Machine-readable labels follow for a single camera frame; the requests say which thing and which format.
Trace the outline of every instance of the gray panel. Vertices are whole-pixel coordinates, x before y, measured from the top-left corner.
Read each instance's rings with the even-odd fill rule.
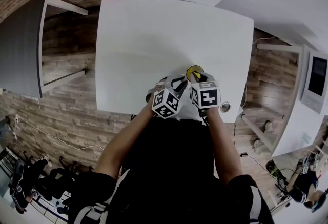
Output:
[[[42,96],[38,42],[44,1],[31,0],[0,23],[0,88]]]

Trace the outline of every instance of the yellow object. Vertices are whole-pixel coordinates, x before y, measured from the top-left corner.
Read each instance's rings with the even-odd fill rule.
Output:
[[[201,66],[198,66],[198,65],[188,66],[187,67],[187,72],[186,72],[186,77],[187,77],[188,81],[190,81],[191,73],[194,73],[198,78],[200,78],[200,74],[197,74],[194,71],[204,72],[204,69]]]

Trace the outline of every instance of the screen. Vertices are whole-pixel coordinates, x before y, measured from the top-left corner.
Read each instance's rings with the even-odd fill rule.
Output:
[[[326,80],[327,60],[313,57],[312,71],[309,82],[309,91],[322,96]]]

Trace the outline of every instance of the fiducial marker cube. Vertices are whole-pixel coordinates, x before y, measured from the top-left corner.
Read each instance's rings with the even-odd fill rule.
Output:
[[[176,115],[180,111],[180,100],[167,88],[154,93],[152,110],[160,117],[166,119]]]
[[[218,81],[191,83],[191,100],[199,108],[220,106]]]

